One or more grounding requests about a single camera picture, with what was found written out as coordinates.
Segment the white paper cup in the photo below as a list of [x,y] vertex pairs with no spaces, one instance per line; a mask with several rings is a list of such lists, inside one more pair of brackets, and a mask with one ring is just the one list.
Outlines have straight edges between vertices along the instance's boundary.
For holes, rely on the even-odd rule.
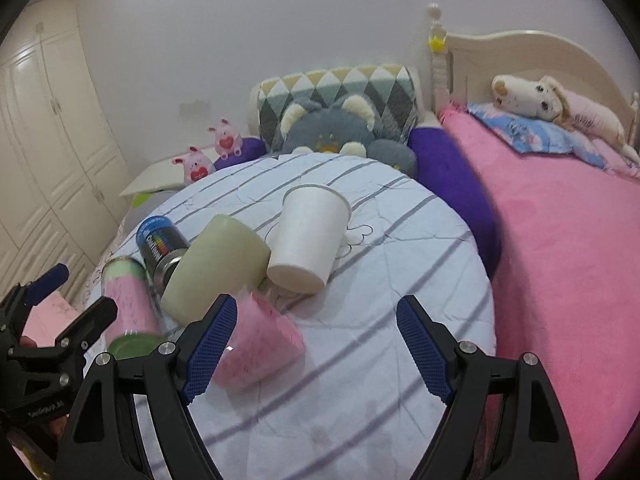
[[321,292],[351,216],[348,200],[333,188],[322,184],[290,188],[270,242],[270,281],[296,294]]

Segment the clear pink plastic cup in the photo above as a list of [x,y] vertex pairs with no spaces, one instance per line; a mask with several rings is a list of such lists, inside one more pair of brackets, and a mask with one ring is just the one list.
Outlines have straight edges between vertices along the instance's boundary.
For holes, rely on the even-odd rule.
[[235,300],[238,319],[212,377],[228,390],[255,385],[305,352],[302,333],[265,296],[243,289]]

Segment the pale green matte cup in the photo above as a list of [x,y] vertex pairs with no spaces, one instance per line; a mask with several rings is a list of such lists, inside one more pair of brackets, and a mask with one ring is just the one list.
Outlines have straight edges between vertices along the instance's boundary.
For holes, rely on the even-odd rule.
[[218,214],[180,259],[160,308],[181,326],[198,321],[219,295],[257,288],[266,277],[270,254],[252,229]]

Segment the pink embroidered quilt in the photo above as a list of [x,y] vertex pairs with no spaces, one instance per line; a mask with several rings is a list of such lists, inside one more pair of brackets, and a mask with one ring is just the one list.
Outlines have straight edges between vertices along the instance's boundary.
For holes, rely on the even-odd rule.
[[79,312],[59,292],[52,292],[30,311],[24,335],[38,347],[51,347],[56,337],[78,316]]

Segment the pink green labelled can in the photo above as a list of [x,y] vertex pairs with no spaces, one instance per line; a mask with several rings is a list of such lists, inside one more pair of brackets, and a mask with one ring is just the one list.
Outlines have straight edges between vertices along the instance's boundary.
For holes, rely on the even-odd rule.
[[116,359],[146,356],[162,342],[145,267],[138,260],[108,260],[101,273],[101,292],[117,306],[116,320],[104,332],[107,351]]

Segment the cream wardrobe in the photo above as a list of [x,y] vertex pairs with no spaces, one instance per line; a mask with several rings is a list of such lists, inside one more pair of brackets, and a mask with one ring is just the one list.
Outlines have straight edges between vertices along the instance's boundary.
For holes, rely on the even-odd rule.
[[62,262],[82,308],[129,209],[131,177],[103,114],[76,0],[26,6],[1,45],[1,289]]

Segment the blue black CoolTowel can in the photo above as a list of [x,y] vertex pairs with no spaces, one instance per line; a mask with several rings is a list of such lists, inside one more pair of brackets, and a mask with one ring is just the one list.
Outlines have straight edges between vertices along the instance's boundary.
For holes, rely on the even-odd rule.
[[189,242],[169,218],[151,216],[138,227],[136,243],[156,292],[163,296]]

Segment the grey sun pattern pillow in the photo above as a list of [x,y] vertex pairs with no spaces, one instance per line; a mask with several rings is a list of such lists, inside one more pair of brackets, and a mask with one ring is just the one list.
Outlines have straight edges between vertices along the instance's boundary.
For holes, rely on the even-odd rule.
[[134,196],[131,203],[132,209],[137,209],[145,206],[146,204],[152,204],[158,195],[157,192],[152,193],[138,193]]

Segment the pink fleece bedspread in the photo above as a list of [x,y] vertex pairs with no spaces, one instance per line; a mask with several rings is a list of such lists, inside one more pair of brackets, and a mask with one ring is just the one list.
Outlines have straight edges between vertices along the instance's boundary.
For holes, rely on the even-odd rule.
[[579,473],[605,470],[639,414],[639,188],[572,156],[521,155],[463,107],[439,115],[495,208],[499,356],[534,352]]

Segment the white flat board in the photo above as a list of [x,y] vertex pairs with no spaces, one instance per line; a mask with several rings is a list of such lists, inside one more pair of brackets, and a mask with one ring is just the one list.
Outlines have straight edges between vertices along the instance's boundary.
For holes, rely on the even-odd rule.
[[119,193],[119,196],[130,197],[139,193],[180,190],[185,186],[183,166],[174,164],[171,157],[146,167]]

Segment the pink pig plush front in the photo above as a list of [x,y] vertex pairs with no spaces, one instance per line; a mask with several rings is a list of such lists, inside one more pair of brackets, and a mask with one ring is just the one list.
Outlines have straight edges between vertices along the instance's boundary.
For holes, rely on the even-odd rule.
[[171,162],[182,167],[185,185],[198,182],[198,180],[202,180],[216,171],[212,160],[193,145],[189,146],[185,155],[174,157]]

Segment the pink pig plush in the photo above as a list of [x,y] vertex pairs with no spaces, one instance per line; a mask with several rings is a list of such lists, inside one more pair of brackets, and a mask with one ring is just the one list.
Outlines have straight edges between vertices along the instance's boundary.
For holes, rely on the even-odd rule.
[[221,118],[217,127],[208,127],[207,131],[213,133],[214,148],[221,159],[242,155],[242,134],[226,118]]
[[189,146],[185,155],[174,157],[171,162],[182,167],[185,185],[198,182],[198,180],[202,180],[216,171],[212,160],[193,145]]

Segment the pink pig plush rear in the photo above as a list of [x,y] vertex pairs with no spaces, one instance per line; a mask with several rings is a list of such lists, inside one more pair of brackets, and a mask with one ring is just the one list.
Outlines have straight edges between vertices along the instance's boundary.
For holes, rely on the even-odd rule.
[[207,131],[213,133],[214,148],[221,159],[242,155],[242,134],[226,118],[221,118],[217,127],[208,127]]

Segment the grey bear plush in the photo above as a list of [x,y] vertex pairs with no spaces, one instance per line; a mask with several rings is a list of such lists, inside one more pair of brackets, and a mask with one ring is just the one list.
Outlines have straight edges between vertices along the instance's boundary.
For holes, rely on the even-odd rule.
[[288,104],[278,127],[283,154],[329,153],[370,158],[410,178],[418,173],[416,154],[388,132],[373,103],[348,94],[330,106],[300,98]]

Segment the purple blanket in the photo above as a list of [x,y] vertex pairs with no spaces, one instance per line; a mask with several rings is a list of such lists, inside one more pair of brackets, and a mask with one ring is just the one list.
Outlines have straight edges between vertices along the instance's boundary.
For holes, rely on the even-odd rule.
[[[395,183],[416,182],[427,192],[439,197],[458,217],[463,220],[474,237],[477,252],[480,255],[486,274],[490,280],[495,276],[501,257],[501,236],[495,211],[486,196],[480,179],[474,174],[462,151],[442,128],[419,126],[410,132],[409,148],[416,154],[418,169],[416,177],[410,178],[399,169],[373,159],[347,156],[362,169],[382,169],[383,176],[394,172],[393,182],[383,184],[383,188],[391,188]],[[264,144],[259,139],[246,138],[242,156],[214,162],[217,170],[240,164],[241,169],[257,155],[265,155]]]

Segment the blue floral pillow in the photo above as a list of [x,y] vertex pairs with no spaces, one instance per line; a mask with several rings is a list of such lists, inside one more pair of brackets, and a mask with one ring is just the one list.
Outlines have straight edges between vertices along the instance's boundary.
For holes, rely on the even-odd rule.
[[606,167],[605,158],[579,131],[507,113],[490,103],[469,102],[466,111],[520,154],[572,155],[590,166]]

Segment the cream dog plush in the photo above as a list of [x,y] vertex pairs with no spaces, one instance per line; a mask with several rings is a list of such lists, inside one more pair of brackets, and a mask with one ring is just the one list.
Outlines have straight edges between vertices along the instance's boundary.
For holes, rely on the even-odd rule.
[[497,75],[491,91],[498,107],[509,113],[552,122],[568,131],[603,140],[618,154],[639,163],[639,155],[626,140],[620,118],[608,107],[565,89],[551,76],[533,81],[512,75]]

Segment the diamond pattern pillow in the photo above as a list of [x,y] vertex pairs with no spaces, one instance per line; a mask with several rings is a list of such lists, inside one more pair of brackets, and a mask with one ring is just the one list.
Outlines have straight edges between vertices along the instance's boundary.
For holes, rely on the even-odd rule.
[[408,141],[423,116],[420,80],[414,70],[401,64],[364,64],[275,76],[256,84],[248,99],[248,131],[272,150],[281,117],[293,101],[310,99],[329,107],[353,93],[369,99],[385,132],[399,142]]

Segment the cream wooden headboard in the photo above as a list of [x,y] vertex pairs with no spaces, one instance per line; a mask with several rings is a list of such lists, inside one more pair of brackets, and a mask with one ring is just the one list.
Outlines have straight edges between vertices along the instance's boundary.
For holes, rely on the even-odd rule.
[[[487,102],[492,98],[490,82],[498,74],[526,79],[549,75],[565,88],[607,106],[622,122],[626,140],[637,143],[639,93],[629,99],[614,78],[578,44],[550,32],[508,30],[487,35],[447,32],[442,10],[436,3],[426,8],[428,33],[426,53],[431,60],[432,111],[439,113],[450,102]],[[431,36],[446,38],[446,51],[432,53]]]

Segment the yellow star ornament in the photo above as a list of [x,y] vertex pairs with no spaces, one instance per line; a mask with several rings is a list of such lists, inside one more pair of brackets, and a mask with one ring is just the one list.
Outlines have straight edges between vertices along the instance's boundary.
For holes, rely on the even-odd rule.
[[446,51],[446,38],[439,36],[431,36],[427,41],[432,53],[444,53]]

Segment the white wall outlet plate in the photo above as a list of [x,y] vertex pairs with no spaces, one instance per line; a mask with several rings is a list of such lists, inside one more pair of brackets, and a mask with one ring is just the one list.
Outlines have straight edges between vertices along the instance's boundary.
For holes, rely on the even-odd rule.
[[209,118],[210,103],[208,101],[201,100],[181,103],[179,105],[179,116],[183,119],[189,120]]

